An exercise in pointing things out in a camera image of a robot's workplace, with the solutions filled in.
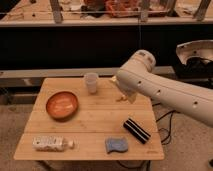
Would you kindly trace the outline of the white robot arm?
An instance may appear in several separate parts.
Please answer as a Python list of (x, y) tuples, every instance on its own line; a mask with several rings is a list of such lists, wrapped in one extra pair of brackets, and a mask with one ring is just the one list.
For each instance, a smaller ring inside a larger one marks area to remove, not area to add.
[(119, 88), (149, 96), (213, 127), (213, 90), (155, 75), (155, 64), (150, 52), (136, 51), (116, 73)]

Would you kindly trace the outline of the white robot base shell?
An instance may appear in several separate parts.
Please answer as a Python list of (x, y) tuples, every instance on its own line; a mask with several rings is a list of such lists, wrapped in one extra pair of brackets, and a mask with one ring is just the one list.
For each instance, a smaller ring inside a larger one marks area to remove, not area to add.
[(212, 62), (213, 40), (196, 40), (179, 44), (176, 47), (176, 55), (183, 65), (186, 65), (187, 61), (193, 57)]

